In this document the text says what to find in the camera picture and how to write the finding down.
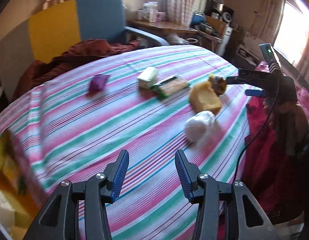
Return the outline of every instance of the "plastic bag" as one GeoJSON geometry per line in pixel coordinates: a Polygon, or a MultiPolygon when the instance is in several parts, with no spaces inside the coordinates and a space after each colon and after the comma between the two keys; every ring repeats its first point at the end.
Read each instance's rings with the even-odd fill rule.
{"type": "Polygon", "coordinates": [[[202,111],[189,118],[184,125],[184,133],[189,141],[208,139],[213,128],[215,116],[210,111],[202,111]]]}

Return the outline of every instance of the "brown blanket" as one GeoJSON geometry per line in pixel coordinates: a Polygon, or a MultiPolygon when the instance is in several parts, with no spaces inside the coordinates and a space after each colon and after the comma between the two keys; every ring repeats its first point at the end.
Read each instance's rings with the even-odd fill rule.
{"type": "Polygon", "coordinates": [[[86,40],[73,45],[62,56],[54,57],[48,64],[35,60],[21,76],[14,92],[13,101],[32,88],[67,71],[101,58],[135,50],[139,44],[139,41],[131,41],[127,45],[121,45],[119,43],[109,44],[106,40],[86,40]]]}

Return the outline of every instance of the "armchair armrest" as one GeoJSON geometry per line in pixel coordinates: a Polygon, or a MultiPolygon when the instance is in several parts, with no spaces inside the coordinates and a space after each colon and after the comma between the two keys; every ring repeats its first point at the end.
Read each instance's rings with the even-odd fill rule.
{"type": "Polygon", "coordinates": [[[125,27],[126,32],[139,36],[147,41],[152,42],[155,46],[169,46],[170,44],[163,38],[159,36],[153,35],[151,33],[147,33],[135,28],[125,27]]]}

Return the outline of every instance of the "bed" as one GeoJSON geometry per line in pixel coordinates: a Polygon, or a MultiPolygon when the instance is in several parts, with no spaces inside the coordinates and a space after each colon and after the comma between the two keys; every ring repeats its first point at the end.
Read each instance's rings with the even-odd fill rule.
{"type": "MultiPolygon", "coordinates": [[[[220,96],[213,135],[204,144],[190,143],[183,134],[194,115],[189,90],[160,101],[139,90],[136,78],[146,67],[159,69],[159,79],[179,75],[191,85],[213,73],[236,75],[237,69],[201,47],[167,46],[142,49],[78,67],[35,87],[0,114],[0,135],[9,129],[20,143],[23,165],[29,165],[38,190],[49,195],[64,179],[79,182],[104,170],[121,149],[130,155],[119,198],[107,206],[114,240],[190,239],[197,205],[184,197],[174,164],[183,149],[219,181],[232,180],[238,155],[249,133],[245,89],[229,85],[220,96]],[[90,95],[96,74],[111,75],[105,91],[90,95]]],[[[79,210],[84,239],[84,205],[79,210]]]]}

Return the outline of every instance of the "window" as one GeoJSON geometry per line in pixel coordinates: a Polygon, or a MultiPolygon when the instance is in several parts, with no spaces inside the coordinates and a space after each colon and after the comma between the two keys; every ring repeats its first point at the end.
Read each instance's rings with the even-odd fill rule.
{"type": "Polygon", "coordinates": [[[308,36],[308,20],[299,10],[286,2],[280,29],[273,47],[293,66],[296,66],[307,44],[308,36]]]}

